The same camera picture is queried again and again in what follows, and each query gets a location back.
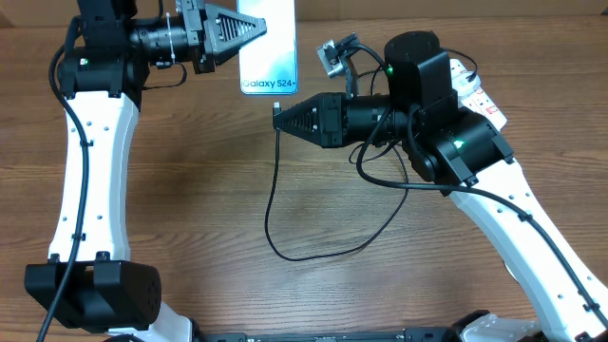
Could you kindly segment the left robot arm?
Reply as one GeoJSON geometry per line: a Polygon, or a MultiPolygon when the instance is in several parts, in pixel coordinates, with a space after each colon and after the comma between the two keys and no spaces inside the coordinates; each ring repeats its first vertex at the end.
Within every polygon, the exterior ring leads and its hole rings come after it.
{"type": "Polygon", "coordinates": [[[24,285],[47,321],[111,341],[201,341],[162,300],[159,271],[134,262],[125,227],[127,169],[152,67],[212,72],[265,34],[263,18],[202,1],[141,19],[132,1],[80,0],[48,69],[66,113],[61,212],[47,260],[24,285]]]}

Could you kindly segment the blue Samsung smartphone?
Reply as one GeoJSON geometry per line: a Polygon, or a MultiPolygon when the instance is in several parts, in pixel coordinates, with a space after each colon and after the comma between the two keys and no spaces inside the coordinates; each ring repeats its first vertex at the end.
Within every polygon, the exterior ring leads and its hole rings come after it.
{"type": "Polygon", "coordinates": [[[267,31],[239,52],[246,95],[292,95],[298,90],[295,0],[238,0],[243,14],[263,18],[267,31]]]}

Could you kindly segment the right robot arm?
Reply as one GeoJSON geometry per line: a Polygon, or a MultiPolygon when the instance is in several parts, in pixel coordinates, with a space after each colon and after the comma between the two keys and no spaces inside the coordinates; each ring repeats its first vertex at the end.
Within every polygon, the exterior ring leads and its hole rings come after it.
{"type": "Polygon", "coordinates": [[[532,320],[486,311],[448,327],[406,328],[389,341],[603,341],[607,289],[577,256],[529,187],[500,128],[465,105],[455,63],[431,31],[389,40],[376,59],[385,95],[361,96],[352,56],[355,35],[317,52],[330,76],[344,75],[343,92],[323,92],[289,108],[275,106],[273,126],[324,148],[358,143],[401,146],[419,175],[417,188],[449,197],[482,230],[535,311],[532,320]]]}

